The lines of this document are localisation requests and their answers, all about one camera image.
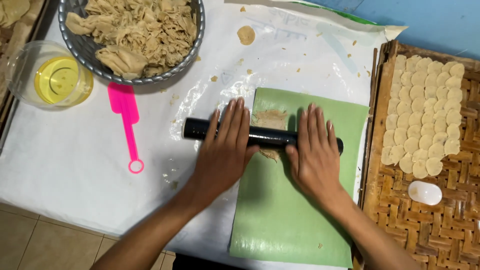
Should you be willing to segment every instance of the finger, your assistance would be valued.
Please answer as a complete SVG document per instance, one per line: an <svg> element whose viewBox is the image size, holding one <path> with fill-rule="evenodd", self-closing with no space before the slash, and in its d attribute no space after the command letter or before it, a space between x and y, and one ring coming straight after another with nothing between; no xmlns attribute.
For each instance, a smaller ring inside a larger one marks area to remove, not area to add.
<svg viewBox="0 0 480 270"><path fill-rule="evenodd" d="M299 119L299 127L298 127L298 152L299 153L308 153L310 152L310 141L308 140L308 132L307 132L307 119L308 119L308 111L302 111Z"/></svg>
<svg viewBox="0 0 480 270"><path fill-rule="evenodd" d="M335 128L333 127L332 121L327 121L327 132L328 132L328 142L334 153L339 155L338 144L336 143Z"/></svg>
<svg viewBox="0 0 480 270"><path fill-rule="evenodd" d="M247 167L247 164L252 159L252 156L256 152L258 152L259 150L260 150L260 146L258 146L258 145L253 145L253 146L247 147L247 149L245 150L245 159L243 161L243 169L245 169Z"/></svg>
<svg viewBox="0 0 480 270"><path fill-rule="evenodd" d="M315 112L317 114L318 139L320 140L320 145L325 147L328 145L328 137L327 130L325 129L324 110L322 108L317 108Z"/></svg>
<svg viewBox="0 0 480 270"><path fill-rule="evenodd" d="M320 150L320 141L318 140L317 114L315 113L315 104L310 104L308 111L308 137L310 140L310 149Z"/></svg>
<svg viewBox="0 0 480 270"><path fill-rule="evenodd" d="M205 136L204 145L208 147L213 143L215 140L216 135L216 128L218 127L218 116L220 115L220 111L216 109L212 117L210 118L210 125L208 126L207 135Z"/></svg>
<svg viewBox="0 0 480 270"><path fill-rule="evenodd" d="M245 150L247 148L248 137L250 133L250 111L243 108L239 135L237 138L237 149Z"/></svg>
<svg viewBox="0 0 480 270"><path fill-rule="evenodd" d="M230 123L230 128L228 129L227 134L227 144L230 146L236 146L237 138L239 136L239 129L241 125L241 120L243 118L243 104L245 100L239 98L237 100L237 105L235 106L235 111L233 112L232 122Z"/></svg>
<svg viewBox="0 0 480 270"><path fill-rule="evenodd" d="M287 145L285 152L287 153L288 160L290 161L292 176L294 179L296 179L299 175L299 152L293 145Z"/></svg>
<svg viewBox="0 0 480 270"><path fill-rule="evenodd" d="M227 137L228 129L230 128L230 122L232 120L233 112L237 101L231 99L228 103L227 109L225 110L225 115L223 117L222 123L220 124L220 130L216 136L217 141L224 142Z"/></svg>

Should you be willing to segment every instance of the pink spatula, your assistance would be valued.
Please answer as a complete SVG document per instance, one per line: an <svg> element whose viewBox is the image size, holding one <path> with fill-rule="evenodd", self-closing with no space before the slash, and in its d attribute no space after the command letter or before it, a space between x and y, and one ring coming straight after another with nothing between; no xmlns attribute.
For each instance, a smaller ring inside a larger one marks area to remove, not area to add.
<svg viewBox="0 0 480 270"><path fill-rule="evenodd" d="M130 163L128 170L131 173L139 173L144 169L144 162L138 158L137 144L133 136L132 125L138 123L140 116L138 115L137 102L132 86L119 85L116 83L108 84L108 98L110 106L114 113L121 114L123 120L123 128L127 137L128 151L130 152Z"/></svg>

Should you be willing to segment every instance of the right hand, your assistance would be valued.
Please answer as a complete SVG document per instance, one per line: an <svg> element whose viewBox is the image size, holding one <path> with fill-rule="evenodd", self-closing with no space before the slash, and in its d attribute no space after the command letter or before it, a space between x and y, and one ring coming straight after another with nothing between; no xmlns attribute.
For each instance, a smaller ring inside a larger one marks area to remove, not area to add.
<svg viewBox="0 0 480 270"><path fill-rule="evenodd" d="M315 104L300 116L297 144L298 149L292 145L286 148L293 179L323 209L333 211L339 199L349 196L339 180L340 154L334 127L328 121L325 129L323 110Z"/></svg>

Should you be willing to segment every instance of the green plastic sheet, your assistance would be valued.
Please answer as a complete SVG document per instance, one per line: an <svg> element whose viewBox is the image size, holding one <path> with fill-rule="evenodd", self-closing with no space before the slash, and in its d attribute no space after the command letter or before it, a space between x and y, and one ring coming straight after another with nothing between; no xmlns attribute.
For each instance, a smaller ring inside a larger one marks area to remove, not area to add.
<svg viewBox="0 0 480 270"><path fill-rule="evenodd" d="M340 182L353 196L366 106L284 90L258 88L253 113L286 111L288 129L296 130L299 109L315 102L332 120L344 142ZM256 153L240 181L230 255L266 261L352 267L351 239L290 177L285 154L275 162Z"/></svg>

